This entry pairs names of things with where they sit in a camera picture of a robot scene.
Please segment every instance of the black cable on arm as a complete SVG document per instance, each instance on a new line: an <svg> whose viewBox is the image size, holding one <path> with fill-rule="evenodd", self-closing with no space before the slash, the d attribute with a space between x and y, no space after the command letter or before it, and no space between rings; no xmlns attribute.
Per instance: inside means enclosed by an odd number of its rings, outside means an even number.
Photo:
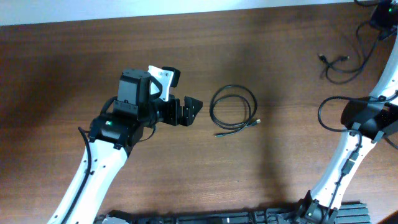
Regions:
<svg viewBox="0 0 398 224"><path fill-rule="evenodd" d="M336 84L336 85L346 84L346 83L349 83L352 80L354 80L356 77L358 77L358 75L360 75L362 73L366 64L368 63L369 59L371 58L371 55L373 54L374 49L376 48L377 43L379 42L380 35L381 35L381 32L380 32L380 34L377 36L376 40L373 42L370 51L368 53L366 53L364 50L362 39L359 36L359 31L361 30L362 27L364 27L365 25L368 25L368 24L369 24L369 21L362 22L357 27L357 29L355 31L355 36L359 43L359 46L361 47L361 53L362 53L362 57L363 57L363 62L358 68L345 70L345 69L340 69L340 68L335 67L335 65L337 63L347 61L349 59L349 56L338 57L336 60L329 62L328 59L323 54L318 54L319 59L326 65L324 72L325 72L326 79L329 80L329 82ZM346 79L343 81L336 81L329 77L329 69L332 69L338 73L348 73L348 74L353 73L354 75L349 79Z"/></svg>
<svg viewBox="0 0 398 224"><path fill-rule="evenodd" d="M240 88L240 89L246 90L251 95L251 97L253 99L253 102L254 102L253 112L251 111L251 107L250 107L249 101L245 97L243 97L241 95L229 94L229 95L222 96L221 98L218 98L216 100L216 97L218 96L218 94L221 93L223 90L226 90L228 88ZM239 122L239 123L225 123L225 122L220 121L214 114L214 108L217 105L217 103L219 103L219 102L221 102L221 101L223 101L223 100L225 100L227 98L239 98L239 99L242 99L245 102L245 104L248 106L249 117L246 120L244 120L242 122ZM215 136L216 137L223 137L223 136L226 136L226 135L236 134L236 133L242 131L243 129L245 129L247 127L251 127L251 126L255 126L255 125L259 124L261 122L259 119L254 121L254 122L251 122L251 120L253 119L254 115L256 114L256 111L257 111L257 99L254 96L254 94L252 93L252 91L250 91L248 88L246 88L244 86L241 86L241 85L226 85L224 87L221 87L213 95L213 97L212 97L212 99L210 101L210 118L217 126L219 126L222 129L225 129L225 130L230 130L230 132L218 133Z"/></svg>
<svg viewBox="0 0 398 224"><path fill-rule="evenodd" d="M106 111L109 109L109 107L112 105L113 101L115 101L115 100L117 100L117 99L118 99L117 96L114 96L114 97L108 99L108 100L105 102L104 106L102 107L101 113L100 113L100 114L105 114Z"/></svg>
<svg viewBox="0 0 398 224"><path fill-rule="evenodd" d="M393 143L388 137L385 137L384 139L387 141L388 144L390 144L390 146L398 150L397 144Z"/></svg>
<svg viewBox="0 0 398 224"><path fill-rule="evenodd" d="M63 218L61 224L65 224L66 221L68 220L70 214L72 213L73 209L75 208L75 205L80 197L81 192L83 191L83 189L85 188L86 182L88 177L90 176L90 170L91 170L91 150L90 150L90 145L88 144L88 140L86 137L86 131L83 130L81 127L78 128L79 132L81 134L81 136L83 137L83 140L85 142L86 145L86 150L87 150L87 169L85 171L85 177L83 178L83 181L80 184L79 190L77 191L75 198L72 201L72 204L70 205L67 214L65 215L65 217Z"/></svg>
<svg viewBox="0 0 398 224"><path fill-rule="evenodd" d="M332 198L331 198L331 201L330 201L328 210L326 211L325 215L322 217L321 222L320 222L319 224L323 224L323 222L325 221L325 218L328 216L328 214L329 214L329 212L330 212L330 210L331 210L331 205L333 205L333 202L335 201L335 197L336 197L336 194L337 194L337 190L338 190L338 188L339 188L340 185L341 185L341 180L343 179L343 177L344 177L344 175L342 174L342 175L340 176L340 178L338 179L338 181L336 182L335 191L334 191L333 196L332 196Z"/></svg>
<svg viewBox="0 0 398 224"><path fill-rule="evenodd" d="M152 128L152 134L150 134L150 136L148 138L145 138L145 139L140 140L138 142L143 142L143 141L149 140L155 133L156 133L156 125L154 125L154 127Z"/></svg>

